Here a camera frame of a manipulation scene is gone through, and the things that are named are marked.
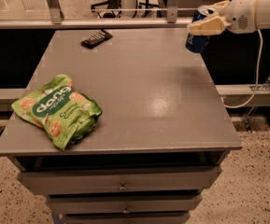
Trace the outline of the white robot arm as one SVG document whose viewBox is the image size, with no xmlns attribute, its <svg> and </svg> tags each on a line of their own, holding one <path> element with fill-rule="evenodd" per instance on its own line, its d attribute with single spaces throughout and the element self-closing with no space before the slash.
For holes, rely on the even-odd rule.
<svg viewBox="0 0 270 224">
<path fill-rule="evenodd" d="M 198 11 L 212 10 L 199 21 L 188 25 L 192 35 L 220 35 L 225 30 L 234 34 L 248 34 L 270 29 L 270 0 L 224 0 Z"/>
</svg>

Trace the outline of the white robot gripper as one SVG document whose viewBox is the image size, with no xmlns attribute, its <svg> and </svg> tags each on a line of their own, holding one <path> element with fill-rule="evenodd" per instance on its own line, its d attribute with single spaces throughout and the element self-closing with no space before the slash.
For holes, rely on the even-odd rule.
<svg viewBox="0 0 270 224">
<path fill-rule="evenodd" d="M 227 28 L 234 34 L 256 31 L 255 13 L 258 0 L 223 0 L 212 5 L 220 15 L 213 15 L 188 25 L 192 35 L 220 35 Z"/>
</svg>

